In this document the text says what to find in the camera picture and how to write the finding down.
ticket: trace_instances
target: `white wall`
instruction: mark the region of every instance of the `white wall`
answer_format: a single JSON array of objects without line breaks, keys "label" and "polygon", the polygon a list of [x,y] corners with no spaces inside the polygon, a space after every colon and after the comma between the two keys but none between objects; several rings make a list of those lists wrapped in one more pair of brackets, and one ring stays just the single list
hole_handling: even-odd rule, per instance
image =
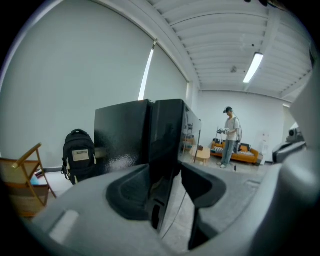
[{"label": "white wall", "polygon": [[243,129],[242,142],[260,151],[264,133],[269,133],[266,161],[272,161],[272,150],[282,143],[284,133],[283,101],[240,92],[201,91],[197,116],[202,121],[200,144],[208,147],[216,137],[217,127],[224,127],[225,107],[232,107]]},{"label": "white wall", "polygon": [[187,84],[185,77],[173,61],[159,45],[156,45],[146,81],[144,99],[186,101]]},{"label": "white wall", "polygon": [[45,15],[17,49],[0,94],[0,148],[17,159],[41,142],[45,168],[62,165],[67,134],[94,139],[95,110],[138,99],[153,40],[88,0]]}]

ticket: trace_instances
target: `wooden chair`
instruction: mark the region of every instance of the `wooden chair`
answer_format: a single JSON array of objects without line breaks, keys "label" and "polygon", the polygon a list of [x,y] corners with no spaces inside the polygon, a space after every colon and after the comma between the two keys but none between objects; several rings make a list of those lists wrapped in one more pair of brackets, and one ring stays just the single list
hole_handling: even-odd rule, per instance
[{"label": "wooden chair", "polygon": [[[0,158],[2,180],[7,187],[13,206],[21,217],[34,217],[41,211],[47,205],[49,190],[56,198],[40,160],[38,150],[40,147],[41,143],[37,144],[19,160]],[[37,160],[27,160],[33,153],[36,153]],[[32,185],[31,178],[39,167],[47,184]]]}]

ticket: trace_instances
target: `gray plastic surface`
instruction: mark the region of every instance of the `gray plastic surface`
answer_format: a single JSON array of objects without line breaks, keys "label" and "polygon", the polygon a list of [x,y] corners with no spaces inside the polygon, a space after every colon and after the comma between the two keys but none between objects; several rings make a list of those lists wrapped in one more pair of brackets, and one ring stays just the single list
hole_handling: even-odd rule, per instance
[{"label": "gray plastic surface", "polygon": [[132,221],[118,215],[106,200],[107,187],[139,168],[105,174],[82,181],[33,219],[49,234],[67,210],[79,213],[63,246],[80,255],[176,255],[162,241],[149,221]]},{"label": "gray plastic surface", "polygon": [[[225,196],[214,206],[199,210],[202,223],[222,232],[188,254],[274,254],[289,237],[297,221],[303,221],[303,214],[312,210],[319,199],[318,156],[318,151],[300,151],[290,155],[283,165],[273,165],[256,193],[258,181],[251,176],[198,165],[198,169],[210,172],[234,188],[227,189]],[[79,217],[62,242],[73,252],[80,255],[175,255],[161,241],[150,222],[124,219],[105,199],[110,183],[143,167],[131,167],[75,185],[40,213],[33,223],[49,234],[65,211],[74,210]],[[239,201],[241,198],[237,193],[247,195],[252,201],[243,197],[245,202]]]},{"label": "gray plastic surface", "polygon": [[209,225],[218,233],[225,231],[246,209],[257,192],[263,176],[244,174],[197,166],[205,173],[216,176],[226,184],[226,193],[213,206],[201,208],[199,216],[204,224]]}]

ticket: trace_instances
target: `gray floor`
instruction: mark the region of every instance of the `gray floor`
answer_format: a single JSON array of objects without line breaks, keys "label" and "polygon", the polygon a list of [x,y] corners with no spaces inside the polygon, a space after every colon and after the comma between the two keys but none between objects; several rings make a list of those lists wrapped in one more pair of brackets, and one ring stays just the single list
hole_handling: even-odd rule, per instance
[{"label": "gray floor", "polygon": [[[209,168],[219,168],[217,162],[220,160],[220,157],[211,156],[206,166]],[[190,163],[191,158],[186,156],[184,161]],[[271,165],[254,166],[250,163],[232,161],[224,170],[226,172],[234,172],[235,166],[238,173],[262,176],[271,167]],[[170,196],[168,210],[165,215],[165,225],[162,227],[160,236],[163,242],[172,250],[182,254],[188,252],[188,242],[191,237],[195,206],[182,185],[181,174],[175,178],[172,191],[174,193]]]}]

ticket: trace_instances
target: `backpack label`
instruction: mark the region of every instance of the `backpack label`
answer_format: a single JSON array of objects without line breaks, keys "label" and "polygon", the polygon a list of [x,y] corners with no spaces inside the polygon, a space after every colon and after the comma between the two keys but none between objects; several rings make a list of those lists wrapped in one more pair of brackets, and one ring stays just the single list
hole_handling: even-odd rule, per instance
[{"label": "backpack label", "polygon": [[83,161],[83,160],[89,160],[89,152],[88,149],[86,150],[74,150],[72,151],[73,155],[73,161]]}]

